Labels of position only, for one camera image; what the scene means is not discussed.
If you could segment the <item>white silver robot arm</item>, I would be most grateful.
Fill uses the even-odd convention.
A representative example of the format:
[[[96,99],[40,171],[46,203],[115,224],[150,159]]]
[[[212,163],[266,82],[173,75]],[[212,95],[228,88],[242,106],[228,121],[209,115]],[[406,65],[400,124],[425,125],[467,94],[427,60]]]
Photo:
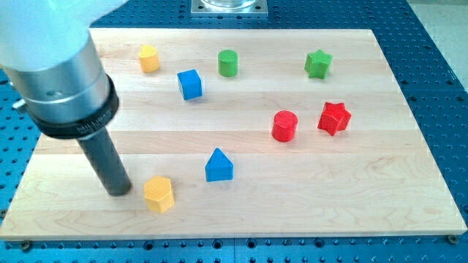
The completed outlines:
[[[1,69],[29,114],[50,137],[86,137],[119,106],[90,25],[124,0],[1,0]]]

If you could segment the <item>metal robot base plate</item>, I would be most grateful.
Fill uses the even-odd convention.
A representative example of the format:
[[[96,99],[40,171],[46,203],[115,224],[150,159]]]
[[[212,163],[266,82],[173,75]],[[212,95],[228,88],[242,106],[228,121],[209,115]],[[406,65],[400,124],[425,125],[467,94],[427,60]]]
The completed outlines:
[[[192,17],[249,17],[268,15],[267,0],[191,0]]]

